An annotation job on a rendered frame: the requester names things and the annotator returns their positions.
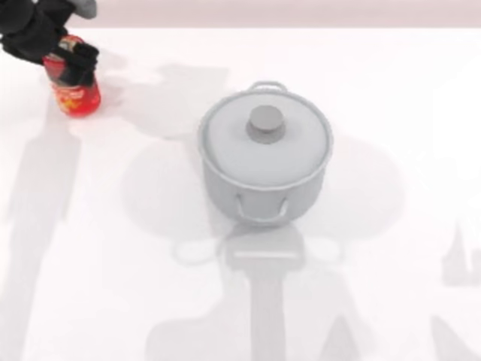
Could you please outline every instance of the lid knob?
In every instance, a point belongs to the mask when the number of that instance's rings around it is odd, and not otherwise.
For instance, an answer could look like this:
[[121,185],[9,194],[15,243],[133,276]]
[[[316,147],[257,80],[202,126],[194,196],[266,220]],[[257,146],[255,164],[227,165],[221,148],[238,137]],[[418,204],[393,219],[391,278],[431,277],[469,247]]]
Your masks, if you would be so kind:
[[247,134],[257,143],[272,144],[286,134],[282,112],[272,105],[260,105],[250,113]]

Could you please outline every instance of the silver pot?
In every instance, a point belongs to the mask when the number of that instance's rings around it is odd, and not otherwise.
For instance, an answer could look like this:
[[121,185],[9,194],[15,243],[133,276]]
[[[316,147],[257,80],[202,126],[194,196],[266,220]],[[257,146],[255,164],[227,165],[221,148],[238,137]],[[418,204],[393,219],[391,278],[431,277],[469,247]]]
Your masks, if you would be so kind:
[[315,203],[333,142],[328,121],[313,104],[280,83],[255,83],[202,120],[207,192],[234,220],[288,223]]

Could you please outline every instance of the pot lid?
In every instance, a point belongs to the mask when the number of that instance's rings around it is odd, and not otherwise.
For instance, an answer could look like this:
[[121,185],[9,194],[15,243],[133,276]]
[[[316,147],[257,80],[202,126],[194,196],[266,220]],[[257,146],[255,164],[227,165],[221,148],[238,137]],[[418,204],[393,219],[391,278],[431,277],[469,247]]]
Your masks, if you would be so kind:
[[204,118],[201,151],[216,171],[252,187],[297,183],[322,169],[332,148],[323,114],[278,83],[256,83]]

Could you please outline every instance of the pot rim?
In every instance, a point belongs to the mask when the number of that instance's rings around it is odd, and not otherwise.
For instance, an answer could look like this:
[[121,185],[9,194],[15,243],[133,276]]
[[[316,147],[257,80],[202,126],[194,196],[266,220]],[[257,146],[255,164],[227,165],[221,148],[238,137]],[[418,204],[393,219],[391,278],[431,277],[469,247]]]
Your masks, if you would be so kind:
[[[300,178],[299,180],[296,180],[291,183],[286,183],[282,184],[279,186],[258,186],[254,184],[246,184],[244,182],[238,181],[237,179],[230,177],[227,175],[220,167],[218,167],[211,159],[211,156],[207,152],[207,147],[206,147],[206,137],[205,137],[205,129],[209,125],[209,121],[212,119],[213,115],[223,106],[228,104],[229,102],[234,101],[237,98],[240,98],[241,96],[246,96],[246,95],[252,95],[252,94],[275,94],[275,95],[283,95],[283,96],[288,96],[305,106],[307,106],[311,111],[314,112],[314,114],[317,116],[319,122],[324,126],[325,133],[326,133],[326,138],[327,138],[327,144],[328,146],[326,147],[326,152],[323,156],[323,159],[321,163],[316,167],[314,171],[312,171],[310,174],[308,174],[305,177]],[[244,90],[240,92],[236,92],[230,96],[226,96],[225,98],[221,99],[218,101],[214,106],[210,108],[210,110],[202,117],[201,120],[201,125],[198,128],[198,151],[201,154],[201,157],[204,161],[204,164],[209,167],[209,169],[214,172],[216,175],[221,177],[224,181],[233,184],[237,187],[243,188],[245,190],[253,190],[253,191],[259,191],[259,192],[265,192],[265,191],[282,191],[290,188],[295,188],[299,187],[315,177],[319,175],[322,171],[324,171],[325,167],[329,163],[329,161],[332,158],[332,151],[334,148],[334,136],[331,128],[331,124],[323,114],[323,112],[320,111],[320,109],[317,108],[317,106],[314,105],[314,103],[310,102],[309,100],[303,98],[302,96],[299,96],[297,94],[291,93],[290,91],[287,90],[276,90],[276,89],[249,89],[249,90]]]

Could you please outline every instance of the red can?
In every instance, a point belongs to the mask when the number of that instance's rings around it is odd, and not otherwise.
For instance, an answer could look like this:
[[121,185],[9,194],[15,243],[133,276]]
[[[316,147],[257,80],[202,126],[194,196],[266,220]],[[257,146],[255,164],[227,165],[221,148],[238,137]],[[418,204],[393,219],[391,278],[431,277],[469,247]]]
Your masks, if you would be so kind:
[[[60,41],[60,47],[72,51],[76,43],[83,43],[77,36],[67,35]],[[101,103],[95,75],[89,86],[69,86],[61,82],[60,75],[65,70],[66,62],[57,55],[44,57],[44,66],[50,78],[54,95],[60,109],[70,117],[86,117],[94,113]]]

